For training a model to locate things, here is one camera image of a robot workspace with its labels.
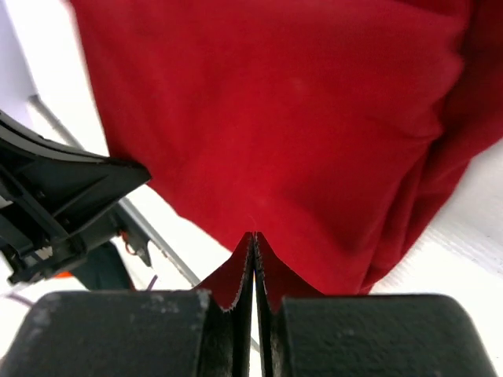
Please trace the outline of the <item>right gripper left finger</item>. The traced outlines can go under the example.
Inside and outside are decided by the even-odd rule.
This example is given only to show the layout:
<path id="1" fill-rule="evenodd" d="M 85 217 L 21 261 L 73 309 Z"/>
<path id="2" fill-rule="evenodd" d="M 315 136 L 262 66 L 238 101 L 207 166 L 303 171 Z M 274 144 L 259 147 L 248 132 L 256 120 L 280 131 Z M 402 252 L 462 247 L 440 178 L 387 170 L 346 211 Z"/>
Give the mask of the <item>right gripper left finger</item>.
<path id="1" fill-rule="evenodd" d="M 4 376 L 246 376 L 253 243 L 189 291 L 62 291 L 41 297 Z"/>

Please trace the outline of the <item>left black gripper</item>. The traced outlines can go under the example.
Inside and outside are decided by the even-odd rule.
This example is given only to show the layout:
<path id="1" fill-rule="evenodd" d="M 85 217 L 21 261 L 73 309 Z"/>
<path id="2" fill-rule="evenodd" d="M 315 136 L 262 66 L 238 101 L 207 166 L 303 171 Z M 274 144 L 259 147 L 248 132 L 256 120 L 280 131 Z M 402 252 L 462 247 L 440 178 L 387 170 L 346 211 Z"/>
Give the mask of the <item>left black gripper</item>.
<path id="1" fill-rule="evenodd" d="M 1 255 L 8 282 L 72 269 L 108 242 L 109 211 L 151 178 L 142 165 L 68 147 L 1 114 Z"/>

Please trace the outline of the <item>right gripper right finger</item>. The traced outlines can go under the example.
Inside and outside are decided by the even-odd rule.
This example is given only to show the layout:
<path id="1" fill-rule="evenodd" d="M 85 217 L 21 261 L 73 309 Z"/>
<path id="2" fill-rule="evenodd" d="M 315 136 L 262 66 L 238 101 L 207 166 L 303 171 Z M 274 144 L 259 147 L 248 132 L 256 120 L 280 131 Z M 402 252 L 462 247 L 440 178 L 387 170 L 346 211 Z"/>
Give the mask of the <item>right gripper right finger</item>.
<path id="1" fill-rule="evenodd" d="M 467 312 L 445 295 L 329 296 L 254 236 L 265 376 L 493 376 Z"/>

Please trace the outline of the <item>red t-shirt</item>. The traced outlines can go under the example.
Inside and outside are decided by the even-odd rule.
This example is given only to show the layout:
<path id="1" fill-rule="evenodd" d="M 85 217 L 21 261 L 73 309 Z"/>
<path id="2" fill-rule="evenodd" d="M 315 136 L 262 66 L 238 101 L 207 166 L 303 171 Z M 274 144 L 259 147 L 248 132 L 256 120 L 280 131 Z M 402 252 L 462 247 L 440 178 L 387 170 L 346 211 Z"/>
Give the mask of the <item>red t-shirt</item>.
<path id="1" fill-rule="evenodd" d="M 366 293 L 502 136 L 499 1 L 74 1 L 108 149 L 233 248 Z"/>

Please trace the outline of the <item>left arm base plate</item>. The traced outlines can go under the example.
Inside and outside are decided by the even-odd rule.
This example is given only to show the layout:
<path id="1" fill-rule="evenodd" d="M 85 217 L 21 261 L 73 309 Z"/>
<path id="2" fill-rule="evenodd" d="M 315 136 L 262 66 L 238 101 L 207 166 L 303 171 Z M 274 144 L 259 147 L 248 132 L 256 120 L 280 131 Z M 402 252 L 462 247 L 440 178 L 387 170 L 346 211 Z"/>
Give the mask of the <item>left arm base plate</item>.
<path id="1" fill-rule="evenodd" d="M 147 267 L 152 266 L 148 244 L 149 236 L 140 225 L 124 210 L 115 209 L 114 218 L 118 226 L 118 235 L 125 243 L 129 254 L 139 257 Z"/>

